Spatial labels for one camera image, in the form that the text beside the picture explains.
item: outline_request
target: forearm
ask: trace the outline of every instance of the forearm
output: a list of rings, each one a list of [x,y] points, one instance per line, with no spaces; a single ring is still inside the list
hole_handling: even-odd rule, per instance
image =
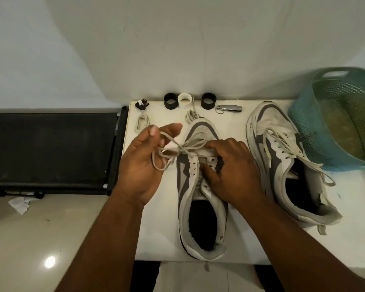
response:
[[[286,291],[365,291],[355,275],[267,197],[237,209],[253,229]]]
[[[116,188],[94,222],[56,292],[128,291],[143,206]]]

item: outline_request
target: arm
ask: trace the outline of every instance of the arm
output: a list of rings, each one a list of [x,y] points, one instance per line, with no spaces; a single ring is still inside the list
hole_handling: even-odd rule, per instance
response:
[[[229,138],[207,146],[224,161],[219,176],[201,165],[210,187],[245,218],[286,291],[365,291],[365,280],[263,194],[253,157],[243,142]]]
[[[122,156],[117,184],[94,222],[56,292],[129,291],[142,210],[155,194],[163,171],[156,170],[151,152],[180,134],[181,124],[148,127]],[[156,155],[156,165],[162,167]]]

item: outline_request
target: tabletop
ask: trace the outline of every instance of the tabletop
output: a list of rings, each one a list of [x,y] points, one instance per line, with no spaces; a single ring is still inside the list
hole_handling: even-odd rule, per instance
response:
[[[223,139],[233,137],[246,143],[246,123],[250,113],[263,100],[219,100],[218,105],[236,104],[243,107],[242,112],[224,112],[217,114],[214,109],[205,110],[196,101],[196,111],[208,118],[216,127]],[[292,100],[273,100],[285,111]],[[168,110],[163,101],[150,101],[146,114],[150,123],[159,127],[180,122],[183,124],[181,135],[184,135],[189,124],[185,122],[187,109]],[[135,126],[141,112],[131,102],[128,112],[127,128],[123,152],[137,136]],[[337,225],[327,226],[327,236],[321,236],[316,227],[306,231],[325,246],[333,255],[349,267],[365,268],[365,170],[350,172],[328,172],[335,180],[335,187],[327,187],[330,201],[343,215]],[[176,166],[170,165],[165,171],[161,184],[151,201],[143,211],[139,232],[136,260],[156,261],[195,261],[183,249],[178,227]],[[229,207],[226,224],[226,254],[219,262],[270,264],[256,235],[238,211]]]

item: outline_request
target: tiled floor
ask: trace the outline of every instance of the tiled floor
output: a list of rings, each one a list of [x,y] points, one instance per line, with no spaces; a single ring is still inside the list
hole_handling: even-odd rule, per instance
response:
[[[107,200],[106,196],[47,195],[21,216],[0,198],[0,292],[52,292]],[[49,256],[56,264],[46,269]],[[365,277],[365,269],[355,272]],[[155,292],[262,291],[253,266],[163,262]]]

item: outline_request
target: sneaker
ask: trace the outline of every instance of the sneaker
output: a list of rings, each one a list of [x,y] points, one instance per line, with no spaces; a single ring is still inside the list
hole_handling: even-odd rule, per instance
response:
[[[226,252],[228,204],[211,191],[200,171],[200,163],[206,163],[220,173],[222,158],[213,150],[203,149],[204,145],[197,149],[196,144],[219,139],[218,135],[206,118],[194,120],[182,145],[189,154],[180,150],[176,158],[181,243],[189,255],[205,261],[216,260]]]
[[[325,235],[326,225],[341,220],[324,186],[335,182],[320,164],[307,158],[296,126],[277,104],[264,101],[257,106],[249,117],[246,136],[265,194],[300,226],[317,225]]]

